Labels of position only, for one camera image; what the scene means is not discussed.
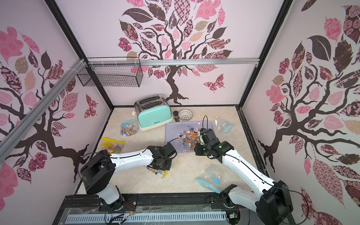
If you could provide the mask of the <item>candy bag blue zip front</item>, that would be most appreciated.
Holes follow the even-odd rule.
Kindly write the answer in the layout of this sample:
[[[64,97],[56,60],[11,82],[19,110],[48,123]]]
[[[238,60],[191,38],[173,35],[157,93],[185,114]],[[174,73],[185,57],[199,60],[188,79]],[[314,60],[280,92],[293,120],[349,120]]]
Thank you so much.
[[[217,131],[220,134],[228,134],[228,133],[230,133],[233,130],[234,126],[235,126],[234,124],[231,124],[228,121],[224,121],[219,117],[215,117],[215,125],[216,125],[216,128],[217,128]]]

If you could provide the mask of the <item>candy bag blue zip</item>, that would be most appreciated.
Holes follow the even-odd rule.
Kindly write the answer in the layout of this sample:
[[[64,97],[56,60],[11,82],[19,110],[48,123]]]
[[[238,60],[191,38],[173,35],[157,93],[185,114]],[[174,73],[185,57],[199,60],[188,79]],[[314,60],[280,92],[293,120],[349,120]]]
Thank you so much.
[[[230,185],[226,168],[222,165],[210,165],[196,178],[196,182],[201,187],[217,194]]]
[[[216,125],[216,128],[217,128],[217,131],[220,134],[228,134],[228,133],[230,133],[233,130],[234,126],[235,126],[234,124],[231,124],[228,121],[224,121],[219,117],[215,117],[215,125]]]

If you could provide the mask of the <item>lavender plastic tray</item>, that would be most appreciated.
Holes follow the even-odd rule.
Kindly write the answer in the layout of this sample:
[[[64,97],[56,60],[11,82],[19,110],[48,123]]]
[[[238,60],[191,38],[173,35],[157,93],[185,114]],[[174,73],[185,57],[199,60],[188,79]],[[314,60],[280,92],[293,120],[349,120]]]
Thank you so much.
[[[183,130],[186,130],[188,128],[188,126],[199,127],[200,129],[202,129],[203,125],[204,125],[204,128],[213,129],[212,123],[206,122],[206,121],[204,123],[202,123],[201,121],[169,123],[166,125],[166,143],[170,142],[173,145],[173,147],[175,148],[175,150],[177,152],[180,152],[179,148],[178,148],[180,133]]]

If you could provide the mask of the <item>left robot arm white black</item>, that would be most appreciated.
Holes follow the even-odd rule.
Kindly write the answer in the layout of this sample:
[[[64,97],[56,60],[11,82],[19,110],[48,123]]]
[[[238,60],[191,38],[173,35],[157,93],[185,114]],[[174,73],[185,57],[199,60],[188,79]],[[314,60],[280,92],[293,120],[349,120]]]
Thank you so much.
[[[124,154],[110,154],[101,150],[78,170],[78,174],[86,194],[98,195],[107,205],[112,205],[123,202],[119,189],[110,183],[114,174],[135,167],[169,171],[176,156],[177,151],[170,142],[163,147],[148,146]]]

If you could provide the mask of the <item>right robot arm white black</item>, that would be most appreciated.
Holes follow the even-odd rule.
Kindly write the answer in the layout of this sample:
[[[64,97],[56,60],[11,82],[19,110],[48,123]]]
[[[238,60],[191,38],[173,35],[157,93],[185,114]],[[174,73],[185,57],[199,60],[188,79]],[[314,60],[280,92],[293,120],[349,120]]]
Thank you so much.
[[[229,186],[223,190],[231,204],[256,212],[265,225],[284,224],[291,215],[292,190],[283,181],[275,182],[257,170],[229,142],[219,141],[212,129],[200,129],[200,142],[196,144],[195,153],[218,160],[251,188],[251,191],[246,191],[238,186]]]

